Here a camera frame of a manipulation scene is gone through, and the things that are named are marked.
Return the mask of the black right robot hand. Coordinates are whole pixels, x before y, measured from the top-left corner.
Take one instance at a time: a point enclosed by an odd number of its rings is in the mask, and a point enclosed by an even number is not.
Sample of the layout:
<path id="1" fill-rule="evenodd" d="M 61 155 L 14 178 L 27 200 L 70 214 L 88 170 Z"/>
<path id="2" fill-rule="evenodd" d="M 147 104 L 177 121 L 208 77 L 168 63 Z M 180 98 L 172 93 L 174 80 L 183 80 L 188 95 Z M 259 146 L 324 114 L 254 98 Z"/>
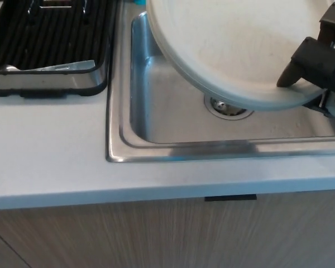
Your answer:
<path id="1" fill-rule="evenodd" d="M 291 57 L 277 81 L 278 87 L 289 87 L 299 79 L 324 89 L 325 92 L 304 107 L 335 118 L 335 2 L 320 19 L 317 39 L 307 37 Z"/>

